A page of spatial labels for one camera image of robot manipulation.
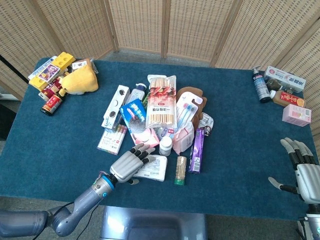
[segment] purple toothpaste box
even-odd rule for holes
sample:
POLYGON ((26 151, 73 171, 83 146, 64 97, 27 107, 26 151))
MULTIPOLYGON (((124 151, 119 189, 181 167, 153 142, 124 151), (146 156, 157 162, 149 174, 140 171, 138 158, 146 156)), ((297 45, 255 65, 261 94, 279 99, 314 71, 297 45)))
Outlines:
POLYGON ((200 173, 204 139, 205 139, 205 130, 197 128, 195 132, 194 144, 190 151, 189 173, 193 173, 193 174, 200 173))

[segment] table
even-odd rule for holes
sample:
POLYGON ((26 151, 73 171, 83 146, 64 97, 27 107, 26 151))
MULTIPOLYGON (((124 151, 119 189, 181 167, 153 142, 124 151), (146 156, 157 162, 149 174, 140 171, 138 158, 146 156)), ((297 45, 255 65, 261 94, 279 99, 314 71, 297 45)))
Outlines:
MULTIPOLYGON (((45 62, 42 59, 37 66, 45 62)), ((280 139, 304 142, 315 153, 309 126, 282 122, 283 107, 258 100, 250 70, 95 61, 99 89, 69 95, 53 117, 29 86, 0 157, 0 195, 71 202, 90 187, 99 171, 133 146, 127 133, 118 156, 97 149, 103 115, 119 84, 133 89, 148 74, 176 75, 178 89, 203 90, 204 112, 214 118, 204 140, 200 174, 174 185, 177 155, 168 157, 164 182, 142 178, 117 184, 101 204, 164 211, 292 219, 307 205, 274 188, 268 177, 294 185, 295 175, 280 139)), ((183 156, 189 156, 190 150, 183 156)))

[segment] pink box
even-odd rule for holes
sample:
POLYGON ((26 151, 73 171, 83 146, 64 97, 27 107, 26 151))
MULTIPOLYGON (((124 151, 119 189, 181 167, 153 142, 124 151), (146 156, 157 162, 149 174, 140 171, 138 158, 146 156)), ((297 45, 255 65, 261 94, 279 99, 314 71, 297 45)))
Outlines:
POLYGON ((289 104, 283 109, 282 121, 304 127, 311 123, 311 110, 289 104))

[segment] robotic arm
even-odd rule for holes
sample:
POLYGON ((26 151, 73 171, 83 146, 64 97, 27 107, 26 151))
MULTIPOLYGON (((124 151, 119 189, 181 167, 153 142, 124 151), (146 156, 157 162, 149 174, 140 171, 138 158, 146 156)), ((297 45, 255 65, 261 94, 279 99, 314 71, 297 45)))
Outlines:
POLYGON ((79 221, 97 206, 114 189, 116 183, 137 184, 132 176, 146 163, 155 160, 149 155, 155 149, 143 143, 125 152, 110 167, 110 174, 100 172, 92 186, 74 200, 73 211, 58 206, 48 211, 12 212, 0 210, 0 237, 37 236, 44 228, 51 227, 60 237, 71 234, 79 221))
POLYGON ((277 189, 299 194, 308 204, 306 217, 303 220, 309 222, 313 239, 320 240, 320 166, 316 164, 314 155, 303 142, 292 141, 288 137, 281 139, 280 142, 289 154, 297 187, 281 184, 273 177, 268 177, 268 180, 277 189))

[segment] yellow plush toy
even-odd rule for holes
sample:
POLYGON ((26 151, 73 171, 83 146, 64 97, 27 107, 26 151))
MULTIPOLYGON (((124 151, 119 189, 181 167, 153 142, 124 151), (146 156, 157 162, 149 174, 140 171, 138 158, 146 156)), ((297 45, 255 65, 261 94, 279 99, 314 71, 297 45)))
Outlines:
POLYGON ((94 92, 98 86, 98 81, 91 64, 85 65, 65 76, 62 80, 63 92, 73 95, 81 95, 85 92, 94 92))

